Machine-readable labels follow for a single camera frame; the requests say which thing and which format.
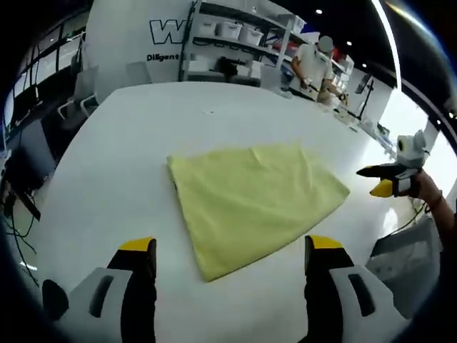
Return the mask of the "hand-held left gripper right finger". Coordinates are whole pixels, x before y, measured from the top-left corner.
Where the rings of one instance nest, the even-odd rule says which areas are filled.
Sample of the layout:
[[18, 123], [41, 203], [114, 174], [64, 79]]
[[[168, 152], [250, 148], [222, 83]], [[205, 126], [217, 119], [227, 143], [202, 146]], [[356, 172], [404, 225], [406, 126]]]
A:
[[341, 243], [307, 235], [305, 244], [304, 342], [391, 342], [407, 327], [391, 290], [354, 264]]

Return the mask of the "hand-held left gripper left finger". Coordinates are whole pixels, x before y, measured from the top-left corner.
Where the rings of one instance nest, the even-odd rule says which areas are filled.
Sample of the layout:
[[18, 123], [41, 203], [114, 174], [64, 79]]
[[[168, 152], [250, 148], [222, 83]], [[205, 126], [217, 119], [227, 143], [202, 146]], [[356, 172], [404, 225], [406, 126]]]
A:
[[69, 294], [59, 328], [70, 342], [155, 342], [156, 240], [123, 243]]

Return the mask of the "person's right hand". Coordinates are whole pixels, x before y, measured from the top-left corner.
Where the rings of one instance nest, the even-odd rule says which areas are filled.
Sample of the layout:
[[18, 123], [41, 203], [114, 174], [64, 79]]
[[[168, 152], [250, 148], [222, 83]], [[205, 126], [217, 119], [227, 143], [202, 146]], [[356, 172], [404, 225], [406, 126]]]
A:
[[412, 180], [415, 184], [415, 192], [409, 195], [410, 197], [424, 201], [430, 210], [435, 209], [442, 202], [442, 191], [424, 170], [412, 177]]

